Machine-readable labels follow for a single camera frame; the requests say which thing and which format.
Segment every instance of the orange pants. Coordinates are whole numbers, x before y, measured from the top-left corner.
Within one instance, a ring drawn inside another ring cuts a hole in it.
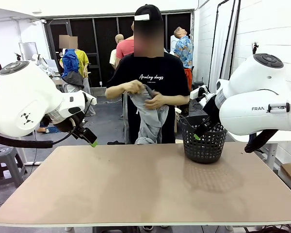
[[[184,68],[184,72],[188,80],[189,90],[191,91],[192,90],[192,70],[188,68]]]

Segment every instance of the white label on cap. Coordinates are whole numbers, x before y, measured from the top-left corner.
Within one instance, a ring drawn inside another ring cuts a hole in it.
[[[140,15],[140,16],[135,16],[135,20],[150,20],[150,15]]]

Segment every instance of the red shirt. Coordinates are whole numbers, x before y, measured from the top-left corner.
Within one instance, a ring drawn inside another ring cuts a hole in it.
[[[124,56],[134,52],[134,40],[123,40],[116,46],[116,56],[122,59]]]

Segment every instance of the yellow-green t-shirt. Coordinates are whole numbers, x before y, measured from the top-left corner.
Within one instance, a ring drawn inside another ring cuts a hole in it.
[[[86,55],[86,53],[82,50],[74,50],[74,52],[76,53],[78,60],[79,60],[79,73],[82,75],[82,77],[84,78],[84,66],[86,64],[89,64],[88,61],[88,57]]]

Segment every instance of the black laundry basket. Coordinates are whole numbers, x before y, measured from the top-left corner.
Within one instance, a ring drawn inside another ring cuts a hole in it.
[[[211,164],[221,157],[227,130],[218,123],[200,140],[194,138],[194,131],[207,116],[180,117],[185,155],[194,162]]]

